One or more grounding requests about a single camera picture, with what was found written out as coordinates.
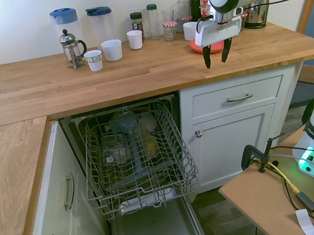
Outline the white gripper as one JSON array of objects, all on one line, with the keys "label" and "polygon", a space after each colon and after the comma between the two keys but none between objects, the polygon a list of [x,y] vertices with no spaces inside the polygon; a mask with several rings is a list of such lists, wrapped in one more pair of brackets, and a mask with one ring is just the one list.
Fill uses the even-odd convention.
[{"label": "white gripper", "polygon": [[203,47],[203,57],[208,69],[211,66],[210,49],[212,44],[224,41],[222,50],[222,62],[226,62],[232,44],[232,37],[240,33],[242,17],[238,16],[225,24],[217,24],[213,20],[202,21],[197,25],[195,43]]}]

